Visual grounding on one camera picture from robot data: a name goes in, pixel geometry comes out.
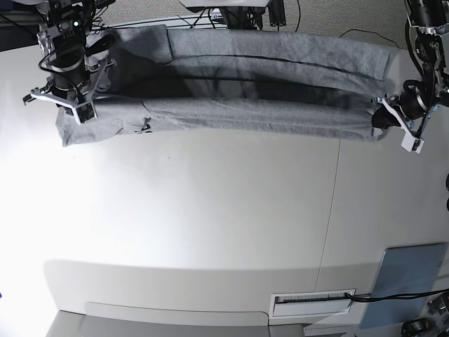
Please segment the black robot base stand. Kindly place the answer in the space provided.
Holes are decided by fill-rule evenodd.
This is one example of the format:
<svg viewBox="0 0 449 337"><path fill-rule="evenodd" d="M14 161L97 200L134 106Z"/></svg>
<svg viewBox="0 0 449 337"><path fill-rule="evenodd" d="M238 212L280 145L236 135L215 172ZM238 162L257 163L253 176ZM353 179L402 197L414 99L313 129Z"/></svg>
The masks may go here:
<svg viewBox="0 0 449 337"><path fill-rule="evenodd" d="M208 17L213 28L220 24L227 29L263 30L263 7L219 7L217 18L212 17L212 10L215 8L208 10Z"/></svg>

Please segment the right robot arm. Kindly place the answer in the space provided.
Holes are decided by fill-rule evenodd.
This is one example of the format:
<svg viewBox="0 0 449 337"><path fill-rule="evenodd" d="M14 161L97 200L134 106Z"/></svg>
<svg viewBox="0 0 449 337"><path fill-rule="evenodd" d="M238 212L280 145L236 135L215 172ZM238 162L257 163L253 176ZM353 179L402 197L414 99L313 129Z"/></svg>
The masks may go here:
<svg viewBox="0 0 449 337"><path fill-rule="evenodd" d="M24 104L34 100L55 103L70 111L79 124L97 116L95 90L105 70L116 62L105 59L88 65L86 59L105 52L116 39L106 34L88 46L87 36L97 26L97 11L111 4L113 1L46 2L46 19L36 38L43 54L38 67L50 77L44 87L32 89L22 99Z"/></svg>

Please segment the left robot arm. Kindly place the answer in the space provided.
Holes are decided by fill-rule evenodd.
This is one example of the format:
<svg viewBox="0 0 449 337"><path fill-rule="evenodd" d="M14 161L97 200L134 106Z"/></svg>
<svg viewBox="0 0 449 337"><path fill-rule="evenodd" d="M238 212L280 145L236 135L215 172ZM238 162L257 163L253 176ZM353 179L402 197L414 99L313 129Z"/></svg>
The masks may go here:
<svg viewBox="0 0 449 337"><path fill-rule="evenodd" d="M403 82L400 95L385 96L393 108L389 112L380 99L380 107L372 116L372 126L387 130L399 127L404 121L419 119L421 124L412 135L420 137L431 110L438 105L448 106L448 73L442 37L448 33L447 1L406 1L408 19L405 25L406 46L420 80Z"/></svg>

